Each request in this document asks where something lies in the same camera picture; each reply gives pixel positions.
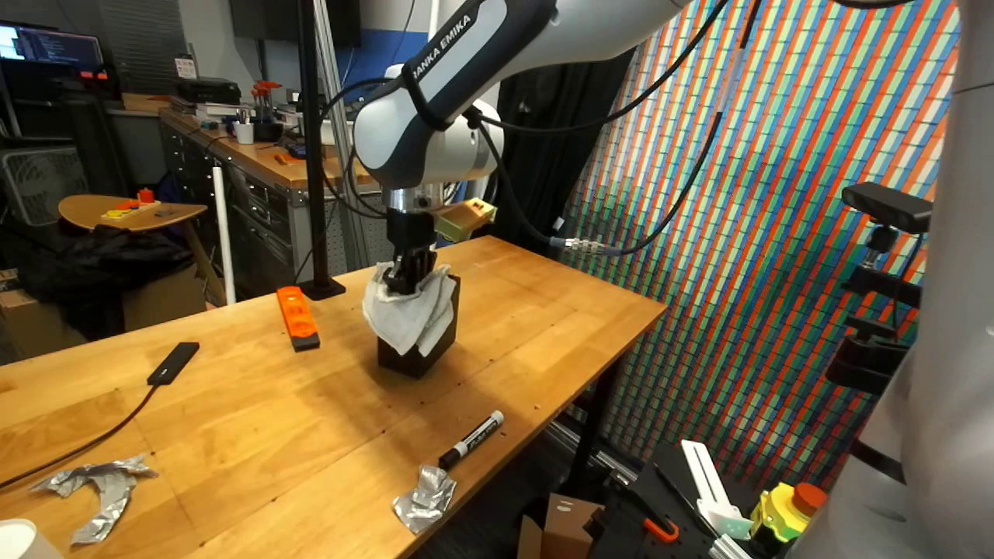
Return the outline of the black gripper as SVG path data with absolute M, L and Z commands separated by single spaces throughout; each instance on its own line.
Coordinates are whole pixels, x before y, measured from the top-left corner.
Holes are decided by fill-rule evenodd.
M 387 243 L 395 249 L 387 269 L 387 292 L 392 295 L 414 295 L 415 286 L 434 269 L 434 218 L 432 214 L 387 214 Z

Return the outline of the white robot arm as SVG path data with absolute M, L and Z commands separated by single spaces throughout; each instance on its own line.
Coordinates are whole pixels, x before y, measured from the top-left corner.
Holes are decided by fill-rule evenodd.
M 482 93 L 530 68 L 614 58 L 682 6 L 686 0 L 464 0 L 355 118 L 355 152 L 387 189 L 387 292 L 414 295 L 434 269 L 434 220 L 415 189 L 493 170 L 492 147 L 459 124 Z

